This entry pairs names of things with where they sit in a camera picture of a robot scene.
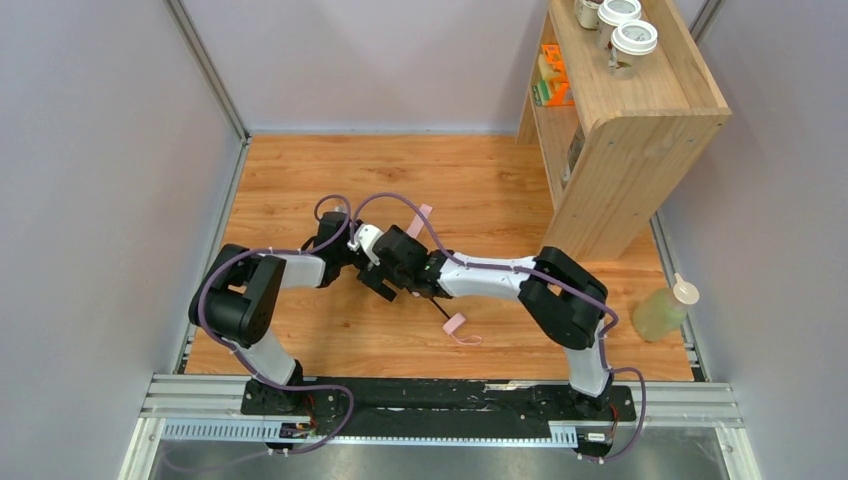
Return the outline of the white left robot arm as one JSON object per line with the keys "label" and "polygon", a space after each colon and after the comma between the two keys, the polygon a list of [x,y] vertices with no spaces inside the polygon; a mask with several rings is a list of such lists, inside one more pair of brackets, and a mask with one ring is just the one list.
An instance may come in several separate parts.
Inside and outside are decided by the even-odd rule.
{"label": "white left robot arm", "polygon": [[191,300],[189,321],[236,355],[258,382],[280,390],[291,408],[299,405],[308,391],[302,365],[271,331],[279,291],[329,286],[358,261],[349,241],[361,225],[330,211],[302,250],[224,245]]}

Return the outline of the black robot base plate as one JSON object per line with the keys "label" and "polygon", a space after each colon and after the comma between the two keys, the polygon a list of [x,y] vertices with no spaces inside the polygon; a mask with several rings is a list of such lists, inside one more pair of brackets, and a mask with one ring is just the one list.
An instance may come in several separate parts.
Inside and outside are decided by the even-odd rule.
{"label": "black robot base plate", "polygon": [[598,421],[613,425],[637,420],[633,395],[612,386],[596,404],[567,384],[514,385],[506,380],[314,377],[291,408],[280,390],[249,380],[241,413],[304,416],[319,435],[439,440],[541,440],[555,421]]}

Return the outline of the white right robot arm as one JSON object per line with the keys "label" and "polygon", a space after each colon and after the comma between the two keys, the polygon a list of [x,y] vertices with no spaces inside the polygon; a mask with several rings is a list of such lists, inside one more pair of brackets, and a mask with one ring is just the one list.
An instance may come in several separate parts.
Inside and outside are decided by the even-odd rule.
{"label": "white right robot arm", "polygon": [[348,248],[362,283],[387,300],[398,290],[435,299],[487,297],[520,303],[554,343],[562,346],[575,394],[599,404],[608,400],[613,376],[599,334],[611,311],[607,288],[561,250],[545,247],[514,259],[473,257],[428,250],[404,230],[359,226]]}

